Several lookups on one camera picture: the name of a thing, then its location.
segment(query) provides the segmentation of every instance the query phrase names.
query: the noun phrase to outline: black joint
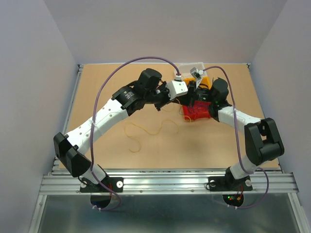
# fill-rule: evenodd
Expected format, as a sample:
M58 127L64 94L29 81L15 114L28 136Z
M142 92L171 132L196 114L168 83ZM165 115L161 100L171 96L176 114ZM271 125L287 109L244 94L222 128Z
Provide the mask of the black joint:
M225 101L229 94L228 83L221 78L216 79L213 82L210 93L215 102Z
M246 155L253 164L259 166L284 154L284 146L273 119L247 124L244 132Z
M213 184L209 185L209 190L211 192L238 191L241 186L243 187L244 191L253 190L252 186L246 185L246 180L250 180L250 177L247 176L236 180L231 173L230 167L228 167L224 176L213 176L209 178L208 184Z
M89 169L91 162L78 152L78 147L76 145L73 146L66 136L58 133L53 140L57 158L73 177L81 176Z
M129 86L120 88L112 95L112 98L122 104L121 109L126 109L129 116L145 105L144 99Z

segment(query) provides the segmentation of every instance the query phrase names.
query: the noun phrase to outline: black bracket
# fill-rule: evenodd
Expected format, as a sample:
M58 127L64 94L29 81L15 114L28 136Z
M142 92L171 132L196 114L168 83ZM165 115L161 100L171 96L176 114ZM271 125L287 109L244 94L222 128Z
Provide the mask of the black bracket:
M109 191L103 188L100 184L94 184L84 177L81 180L84 184L86 184L86 187L84 188L80 187L81 193L109 193ZM122 193L124 186L123 181L124 181L123 177L108 176L102 180L102 183L108 188L110 188L112 191L115 191L116 193ZM118 182L122 182L122 187L118 187L117 185Z
M230 168L227 168L224 176L210 177L206 189L211 192L241 191L241 186L244 191L253 190L249 176L235 180Z
M247 124L244 132L246 155L253 164L259 166L284 154L284 146L273 119Z

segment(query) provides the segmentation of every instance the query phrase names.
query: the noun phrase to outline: rubber band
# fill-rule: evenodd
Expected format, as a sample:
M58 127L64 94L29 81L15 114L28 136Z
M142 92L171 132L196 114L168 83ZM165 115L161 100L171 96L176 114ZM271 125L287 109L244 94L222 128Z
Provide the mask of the rubber band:
M155 133L151 133L151 132L149 132L148 130L146 130L145 128L143 128L142 126L139 126L139 125L137 125L137 124L135 124L135 123L133 123L133 122L131 122L131 121L126 122L126 123L125 123L126 125L125 125L125 127L124 127L125 135L126 135L128 138L131 138L131 139L137 141L137 143L139 144L138 150L129 149L130 152L132 152L132 153L139 152L139 151L141 150L141 143L140 143L140 141L139 141L137 138L135 138L134 136L130 136L130 135L127 133L126 128L127 128L127 126L128 126L129 124L134 125L134 126L140 128L140 129L144 130L144 131L145 131L147 134L149 134L149 135L154 136L154 135L158 135L158 134L161 132L161 130L162 130L162 128L163 128L163 123L166 122L166 121L170 121L170 122L174 123L174 124L176 125L176 127L177 127L177 132L176 132L176 133L179 133L179 127L178 127L177 123L176 123L175 121L171 120L171 119L165 119L165 120L163 120L163 121L161 122L160 128L159 128L158 131L155 132Z
M190 118L190 116L186 116L186 115L184 115L184 117L188 117L188 118L189 118L189 120L190 120L190 123L191 123L191 118Z
M169 113L169 112L172 112L172 111L174 110L174 108L175 108L175 103L173 103L173 108L172 108L172 110L165 110L165 109L163 109L163 108L162 108L161 110L163 110L164 112L168 112L168 113Z

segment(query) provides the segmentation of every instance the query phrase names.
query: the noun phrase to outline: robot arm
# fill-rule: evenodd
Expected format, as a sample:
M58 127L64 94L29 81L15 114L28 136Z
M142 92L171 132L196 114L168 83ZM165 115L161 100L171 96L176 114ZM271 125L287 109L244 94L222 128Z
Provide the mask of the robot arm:
M153 70L144 70L139 79L119 89L112 98L96 114L95 124L92 118L66 135L58 133L54 137L56 156L73 177L83 176L93 184L98 184L91 174L91 162L84 154L90 147L91 125L94 124L95 142L106 131L119 121L131 116L145 104L154 104L159 111L161 107L172 102L176 97L187 93L187 85L182 81L161 81L162 75ZM100 181L109 179L98 165L94 165L93 172Z
M194 105L197 100L210 102L210 115L215 120L234 127L233 107L226 100L229 91L225 80L218 78L213 82L211 89L208 89L198 88L196 81L191 81L188 85L178 79L166 83L162 82L161 77L157 71L146 69L137 81L129 83L113 94L112 99L97 112L95 124L90 118L66 135L58 133L54 137L56 156L73 177L83 176L98 184L90 171L91 162L84 156L90 145L91 125L95 126L94 141L96 141L113 125L142 109L145 104L154 104L160 111L170 102L178 102L185 106ZM245 134L246 156L242 158L242 163L248 173L284 153L282 141L272 119L262 120L237 110L236 115L238 130ZM93 171L100 181L109 179L98 165L94 165ZM245 173L240 163L237 163L227 169L219 184L225 186L226 190L235 189L248 173Z

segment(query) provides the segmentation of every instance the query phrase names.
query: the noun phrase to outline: wire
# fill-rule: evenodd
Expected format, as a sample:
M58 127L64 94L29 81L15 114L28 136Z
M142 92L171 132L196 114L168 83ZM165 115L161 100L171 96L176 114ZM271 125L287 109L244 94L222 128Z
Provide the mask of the wire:
M175 108L175 103L173 103L173 108L171 110L165 110L164 108L161 108L161 110L163 110L164 112L172 112Z
M97 96L96 96L96 99L95 99L95 103L94 103L94 109L93 109L93 116L92 116L92 121L93 121L93 124L91 124L91 132L90 132L90 152L91 152L91 166L90 166L90 170L91 170L91 174L93 175L94 179L104 188L106 189L107 191L113 193L119 200L119 203L115 206L115 207L112 207L112 208L108 208L108 209L101 209L101 211L107 211L107 210L114 210L116 208L118 208L121 204L122 204L122 199L121 197L119 196L119 194L117 194L115 191L111 190L110 188L108 188L106 185L104 185L98 178L97 176L95 175L94 171L93 171L93 167L94 167L94 146L93 146L93 140L94 140L94 127L95 127L95 121L96 121L96 112L97 112L97 105L98 105L98 100L99 100L99 97L101 95L101 92L103 90L103 88L106 86L107 82L111 79L111 77L117 73L121 68L123 68L124 66L132 63L132 62L135 62L135 61L139 61L139 60L143 60L143 59L157 59L157 60L162 60L162 61L165 61L169 64L171 64L175 69L176 69L176 72L177 72L177 75L181 75L180 72L179 72L179 69L178 67L171 61L165 59L165 58L162 58L162 57L156 57L156 56L146 56L146 57L139 57L139 58L135 58L135 59L132 59L124 64L122 64L121 66L119 66L118 68L116 68L109 76L108 78L104 81L104 83L102 84L101 88L99 89L98 93L97 93Z
M243 192L244 192L243 185L241 185L241 187L242 187L242 192L241 192L241 195L238 197L239 200L240 200L241 197L243 196Z
M83 180L81 180L79 176L78 176L78 180L79 180L81 183L83 183L83 184L85 184L85 185L88 185L88 183L85 182L85 181L83 181Z
M181 105L181 103L180 103L180 101L179 101L179 99L175 99L176 101L178 101L178 103Z
M241 165L242 170L243 170L245 173L247 173L247 174L252 174L251 172L247 171L247 170L244 168L243 163L242 163L241 150L240 150L240 141L239 141L239 134L238 134L238 121L237 121L237 113L236 113L236 104L235 104L235 100L234 100L234 97L233 97L232 86L231 86L230 80L229 80L229 78L228 78L227 73L225 72L225 70L224 70L222 67L219 67L219 66L211 66L211 67L207 67L207 68L203 69L203 71L207 71L207 70L213 69L213 68L218 68L218 69L220 69L220 70L224 73L225 78L227 79L228 86L229 86L229 89L230 89L231 98L232 98L232 103L233 103L234 131L235 131L235 138L236 138L236 142L237 142L237 150L238 150L239 162L240 162L240 165Z
M165 121L170 121L170 122L174 123L174 124L176 125L176 127L177 127L177 132L176 132L176 133L179 132L179 127L178 127L177 123L176 123L175 121L171 120L171 119L165 119L165 120L163 120L163 121L161 122L160 128L159 128L158 131L155 132L155 133L151 133L151 132L149 132L148 130L146 130L145 128L143 128L142 126L139 126L139 125L137 125L137 124L135 124L135 123L133 123L133 122L130 122L130 121L126 122L126 124L127 124L126 126L128 126L129 124L131 124L131 125L134 125L134 126L140 128L140 129L144 130L144 131L145 131L147 134L149 134L149 135L158 135L158 134L161 132L161 130L162 130L162 128L163 128L163 123L164 123ZM139 143L139 148L138 148L138 150L135 150L135 151L134 151L134 150L131 150L131 149L129 149L129 150L130 150L131 152L133 152L133 153L139 152L139 151L141 150L141 143L140 143L140 141L139 141L137 138L135 138L135 137L133 137L133 136L130 136L130 135L127 133L127 131L126 131L126 126L124 127L124 132L125 132L126 136L129 137L129 138L132 138L132 139L136 140L136 141Z
M191 123L191 118L190 118L190 116L186 116L186 115L184 115L184 117L188 117L189 118L189 120L190 120L190 123Z
M235 138L236 138L236 142L237 142L237 150L238 150L238 157L239 157L239 163L241 165L241 168L242 170L246 173L246 174L249 174L251 175L252 173L247 171L244 166L243 166L243 163L242 163L242 158L241 158L241 151L240 151L240 142L239 142L239 134L238 134L238 120L237 120L237 113L236 113L236 104L235 104L235 100L234 100L234 97L233 97L233 92L232 92L232 86L231 86L231 83L230 83L230 80L229 80L229 77L227 75L227 73L225 72L225 70L222 68L222 67L219 67L219 66L211 66L211 67L207 67L205 69L203 69L203 71L207 71L209 69L212 69L212 68L218 68L220 69L224 75L225 75L225 78L227 79L227 82L228 82L228 86L229 86L229 89L230 89L230 94L231 94L231 98L232 98L232 103L233 103L233 117L234 117L234 132L235 132ZM259 205L267 196L268 194L268 191L269 191L269 177L268 177L268 174L267 172L262 169L261 167L259 167L258 169L260 169L264 175L266 176L267 178L267 188L266 188L266 191L265 193L263 194L262 198L252 204L252 205L249 205L249 206L245 206L245 207L237 207L238 209L248 209L248 208L252 208L252 207L255 207L257 205Z
M200 83L199 86L205 86L207 89L209 89L209 87L204 83Z

